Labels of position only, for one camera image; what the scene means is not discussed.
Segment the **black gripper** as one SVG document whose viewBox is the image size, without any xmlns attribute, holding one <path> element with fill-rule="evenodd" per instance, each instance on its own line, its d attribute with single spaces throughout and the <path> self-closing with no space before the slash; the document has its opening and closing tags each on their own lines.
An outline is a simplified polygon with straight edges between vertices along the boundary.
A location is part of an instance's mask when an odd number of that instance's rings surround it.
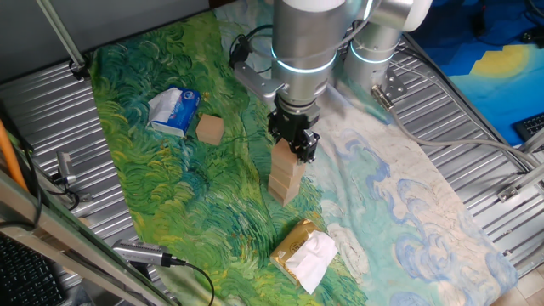
<svg viewBox="0 0 544 306">
<path fill-rule="evenodd" d="M 314 101 L 303 108 L 293 108 L 285 101 L 275 101 L 274 106 L 268 115 L 268 130 L 274 143 L 285 139 L 292 145 L 292 152 L 300 162 L 312 163 L 320 135 L 311 128 L 319 120 L 319 106 Z"/>
</svg>

